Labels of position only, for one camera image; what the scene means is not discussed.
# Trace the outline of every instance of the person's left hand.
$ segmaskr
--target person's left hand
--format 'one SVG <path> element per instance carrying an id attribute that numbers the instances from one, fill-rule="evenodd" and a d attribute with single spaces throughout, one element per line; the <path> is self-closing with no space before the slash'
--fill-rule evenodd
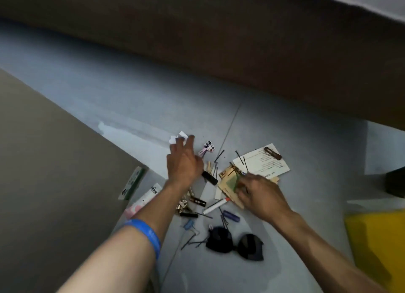
<path id="1" fill-rule="evenodd" d="M 176 143 L 170 145 L 170 154 L 167 155 L 167 172 L 169 183 L 176 188 L 186 191 L 191 184 L 201 176 L 204 171 L 203 160 L 194 155 L 194 135 L 190 135 L 185 145 L 184 138 L 176 138 Z"/>

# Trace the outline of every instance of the person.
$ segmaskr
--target person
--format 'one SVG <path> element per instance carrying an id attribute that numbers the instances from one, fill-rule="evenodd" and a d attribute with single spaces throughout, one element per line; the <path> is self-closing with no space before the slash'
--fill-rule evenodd
<path id="1" fill-rule="evenodd" d="M 194 136 L 190 136 L 185 145 L 183 138 L 170 145 L 169 179 L 163 190 L 134 216 L 154 231 L 160 243 L 180 198 L 203 172 L 203 162 L 194 155 L 193 143 Z M 238 196 L 246 208 L 270 223 L 290 243 L 324 292 L 386 292 L 293 212 L 275 183 L 253 174 L 239 181 L 244 187 L 237 189 Z M 134 226 L 123 226 L 90 255 L 58 292 L 142 292 L 155 260 L 152 240 Z"/>

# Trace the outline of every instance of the brown hair clip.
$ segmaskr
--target brown hair clip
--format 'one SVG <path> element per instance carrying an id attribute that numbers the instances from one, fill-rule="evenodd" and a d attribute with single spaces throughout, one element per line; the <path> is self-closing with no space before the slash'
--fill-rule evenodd
<path id="1" fill-rule="evenodd" d="M 281 160 L 282 157 L 281 155 L 279 155 L 278 153 L 274 152 L 272 149 L 270 149 L 269 147 L 265 147 L 265 152 L 267 152 L 268 154 L 270 154 L 272 157 L 274 157 L 276 160 Z"/>

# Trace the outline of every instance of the sunglasses lens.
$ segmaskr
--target sunglasses lens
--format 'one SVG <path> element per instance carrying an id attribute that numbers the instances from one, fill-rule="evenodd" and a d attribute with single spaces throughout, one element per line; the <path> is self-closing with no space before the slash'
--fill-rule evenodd
<path id="1" fill-rule="evenodd" d="M 216 252 L 231 252 L 234 249 L 230 232 L 223 227 L 215 227 L 210 231 L 205 246 Z"/>
<path id="2" fill-rule="evenodd" d="M 263 242 L 254 234 L 244 235 L 237 247 L 237 252 L 245 259 L 263 261 Z"/>

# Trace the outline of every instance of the blue bracelet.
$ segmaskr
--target blue bracelet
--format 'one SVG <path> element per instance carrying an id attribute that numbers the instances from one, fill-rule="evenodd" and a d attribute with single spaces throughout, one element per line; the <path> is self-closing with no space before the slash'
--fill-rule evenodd
<path id="1" fill-rule="evenodd" d="M 125 222 L 124 225 L 133 226 L 146 235 L 146 237 L 152 243 L 153 248 L 155 249 L 157 260 L 160 254 L 160 241 L 158 236 L 155 234 L 155 231 L 153 231 L 153 229 L 149 227 L 147 223 L 140 219 L 130 219 L 129 221 Z"/>

